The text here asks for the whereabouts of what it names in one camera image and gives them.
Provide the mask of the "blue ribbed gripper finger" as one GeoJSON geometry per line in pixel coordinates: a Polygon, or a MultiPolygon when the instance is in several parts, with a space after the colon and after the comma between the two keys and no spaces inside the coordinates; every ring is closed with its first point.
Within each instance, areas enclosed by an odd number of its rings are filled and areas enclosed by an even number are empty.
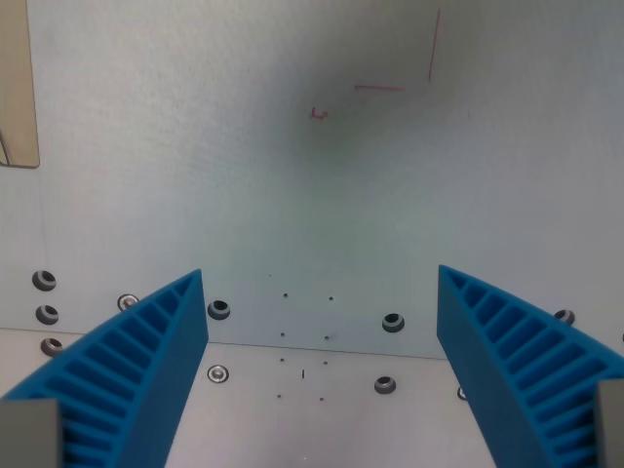
{"type": "Polygon", "coordinates": [[[437,337],[496,466],[598,466],[594,395],[622,377],[621,355],[445,265],[437,337]]]}
{"type": "Polygon", "coordinates": [[[4,397],[58,403],[64,467],[163,467],[208,338],[194,270],[83,335],[4,397]]]}

